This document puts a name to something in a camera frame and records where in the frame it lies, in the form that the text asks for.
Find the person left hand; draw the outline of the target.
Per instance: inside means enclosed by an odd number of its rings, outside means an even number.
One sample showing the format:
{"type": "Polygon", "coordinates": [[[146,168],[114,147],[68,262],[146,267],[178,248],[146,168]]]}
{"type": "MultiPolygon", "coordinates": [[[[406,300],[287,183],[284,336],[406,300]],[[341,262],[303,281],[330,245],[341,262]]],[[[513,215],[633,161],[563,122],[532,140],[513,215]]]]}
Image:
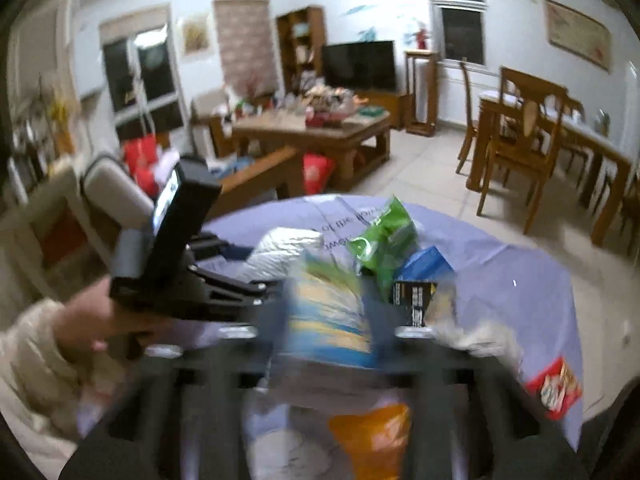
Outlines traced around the person left hand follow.
{"type": "Polygon", "coordinates": [[[78,292],[52,318],[58,351],[68,362],[107,349],[107,341],[134,334],[150,340],[170,323],[167,316],[131,311],[110,298],[108,276],[78,292]]]}

